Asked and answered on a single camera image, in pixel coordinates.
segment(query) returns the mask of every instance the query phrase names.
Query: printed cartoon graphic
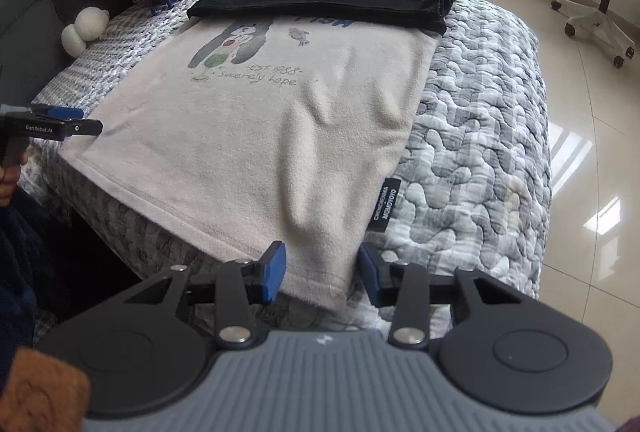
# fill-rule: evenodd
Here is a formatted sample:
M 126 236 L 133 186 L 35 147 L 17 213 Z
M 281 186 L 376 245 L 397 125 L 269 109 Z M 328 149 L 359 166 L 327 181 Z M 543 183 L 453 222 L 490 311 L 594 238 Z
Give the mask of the printed cartoon graphic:
M 20 382 L 15 391 L 14 411 L 0 430 L 5 432 L 52 432 L 55 430 L 53 405 L 44 389 L 27 380 Z
M 302 31 L 295 27 L 289 29 L 289 36 L 298 41 L 298 47 L 306 46 L 309 43 L 309 40 L 306 39 L 308 34 L 308 31 Z
M 309 22 L 313 24 L 314 22 L 319 22 L 321 24 L 331 24 L 332 26 L 341 26 L 341 27 L 349 27 L 354 23 L 355 20 L 340 20 L 340 18 L 324 18 L 324 17 L 296 17 L 293 19 L 294 22 Z
M 208 69 L 231 63 L 244 63 L 255 56 L 266 41 L 267 31 L 272 20 L 258 20 L 256 22 L 234 22 L 212 41 L 202 46 L 191 62 L 189 68 L 203 66 L 202 74 L 191 79 L 196 81 L 209 79 Z

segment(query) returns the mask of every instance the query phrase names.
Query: dark blue clothing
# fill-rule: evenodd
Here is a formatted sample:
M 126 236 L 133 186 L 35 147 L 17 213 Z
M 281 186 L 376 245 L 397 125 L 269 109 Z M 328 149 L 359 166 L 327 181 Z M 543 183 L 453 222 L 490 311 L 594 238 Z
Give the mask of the dark blue clothing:
M 20 188 L 0 208 L 0 388 L 15 350 L 32 344 L 36 305 L 54 314 L 64 311 L 64 288 L 50 254 L 55 246 L 48 245 L 56 232 L 55 221 Z M 54 240 L 60 242 L 60 235 Z

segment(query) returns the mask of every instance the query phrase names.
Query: glossy floor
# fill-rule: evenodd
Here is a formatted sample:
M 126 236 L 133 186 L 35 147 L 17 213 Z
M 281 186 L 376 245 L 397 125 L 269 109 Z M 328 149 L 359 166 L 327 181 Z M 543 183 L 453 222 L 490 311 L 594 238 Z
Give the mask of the glossy floor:
M 621 69 L 551 0 L 489 0 L 540 40 L 553 172 L 540 298 L 599 332 L 614 355 L 600 409 L 640 414 L 640 56 Z

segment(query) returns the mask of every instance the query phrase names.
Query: gray quilted blanket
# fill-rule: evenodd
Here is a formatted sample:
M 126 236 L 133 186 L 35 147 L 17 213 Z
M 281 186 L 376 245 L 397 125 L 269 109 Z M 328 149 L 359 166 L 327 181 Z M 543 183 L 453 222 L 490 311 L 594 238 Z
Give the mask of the gray quilted blanket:
M 183 25 L 195 1 L 178 2 L 157 17 L 133 7 L 114 18 L 101 40 L 36 100 L 91 112 L 130 68 Z M 394 174 L 402 186 L 390 224 L 366 240 L 388 260 L 416 261 L 438 274 L 477 267 L 537 296 L 550 206 L 538 41 L 518 17 L 482 0 L 455 2 L 447 28 Z M 175 263 L 191 264 L 196 272 L 217 266 L 109 197 L 57 151 L 55 142 L 34 141 L 21 185 L 46 204 L 64 199 L 141 277 Z M 210 321 L 208 308 L 200 316 Z M 258 316 L 276 326 L 385 333 L 391 312 L 371 307 L 356 280 L 340 314 L 280 297 Z M 449 321 L 448 309 L 437 308 L 431 335 L 444 333 Z

